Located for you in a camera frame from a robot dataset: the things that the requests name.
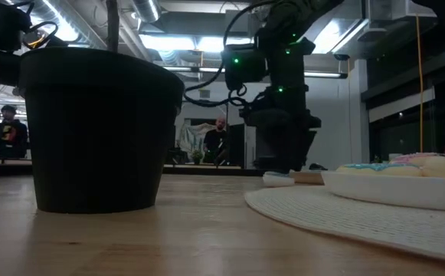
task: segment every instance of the potted plant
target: potted plant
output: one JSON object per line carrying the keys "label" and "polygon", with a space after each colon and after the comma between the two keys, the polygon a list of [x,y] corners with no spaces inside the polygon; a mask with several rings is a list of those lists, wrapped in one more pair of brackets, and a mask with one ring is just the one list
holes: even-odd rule
{"label": "potted plant", "polygon": [[[116,52],[118,9],[116,0],[106,3],[109,51],[49,47],[20,56],[18,86],[26,99],[35,195],[42,211],[112,213],[155,203],[171,146],[167,137],[181,109],[185,85],[158,65]],[[108,97],[112,91],[115,104]],[[148,104],[138,108],[142,103]],[[90,154],[102,140],[90,139],[92,133],[77,119],[88,104],[108,107],[109,120],[123,122],[109,125],[103,138],[115,145],[114,150],[101,153],[104,159],[121,161],[105,163]],[[136,123],[146,117],[152,120]],[[92,128],[101,128],[102,123],[95,122]],[[51,131],[60,135],[50,136]],[[141,149],[143,145],[149,150]]]}
{"label": "potted plant", "polygon": [[195,165],[200,165],[200,161],[204,157],[204,155],[201,153],[200,150],[194,150],[191,153],[191,157],[192,157],[193,163],[195,163]]}

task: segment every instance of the white wall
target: white wall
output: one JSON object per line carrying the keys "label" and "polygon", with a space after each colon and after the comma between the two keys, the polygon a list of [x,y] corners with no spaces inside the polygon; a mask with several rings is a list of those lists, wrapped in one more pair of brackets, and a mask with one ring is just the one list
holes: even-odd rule
{"label": "white wall", "polygon": [[[365,61],[357,61],[346,80],[306,78],[306,84],[309,85],[307,108],[322,121],[322,127],[317,130],[309,150],[307,166],[319,163],[329,169],[336,169],[346,163],[368,162],[368,114],[360,100],[360,93],[367,89],[365,65]],[[248,84],[245,98],[253,100],[267,85]],[[227,98],[227,88],[223,82],[210,84],[204,89],[211,91],[210,100]],[[198,99],[199,92],[192,91],[188,95]],[[181,127],[185,118],[217,118],[220,115],[223,113],[217,108],[186,104],[176,120],[176,126]],[[229,123],[243,123],[236,107],[230,107]],[[246,129],[248,167],[255,152],[254,131],[253,127]]]}

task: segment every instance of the white bowl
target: white bowl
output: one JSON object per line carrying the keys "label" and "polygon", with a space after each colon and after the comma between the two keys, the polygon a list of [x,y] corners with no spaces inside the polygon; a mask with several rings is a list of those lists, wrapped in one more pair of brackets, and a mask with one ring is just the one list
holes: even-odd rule
{"label": "white bowl", "polygon": [[325,187],[338,196],[445,211],[445,178],[322,172],[322,179]]}

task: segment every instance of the man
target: man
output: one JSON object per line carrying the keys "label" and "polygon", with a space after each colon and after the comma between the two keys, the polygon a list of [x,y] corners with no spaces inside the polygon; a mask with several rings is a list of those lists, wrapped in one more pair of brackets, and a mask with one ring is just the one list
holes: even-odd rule
{"label": "man", "polygon": [[1,142],[0,157],[4,158],[24,158],[26,156],[28,129],[15,119],[16,108],[5,105],[1,109]]}
{"label": "man", "polygon": [[204,163],[215,163],[223,161],[227,155],[225,129],[225,118],[219,117],[215,121],[215,130],[211,130],[205,134],[204,138]]}

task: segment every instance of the woven placemat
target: woven placemat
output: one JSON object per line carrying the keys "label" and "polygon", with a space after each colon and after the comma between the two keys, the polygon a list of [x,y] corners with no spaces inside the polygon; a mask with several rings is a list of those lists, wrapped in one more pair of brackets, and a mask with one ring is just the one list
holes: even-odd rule
{"label": "woven placemat", "polygon": [[445,260],[445,211],[346,199],[322,186],[262,189],[245,197],[251,208],[289,225]]}

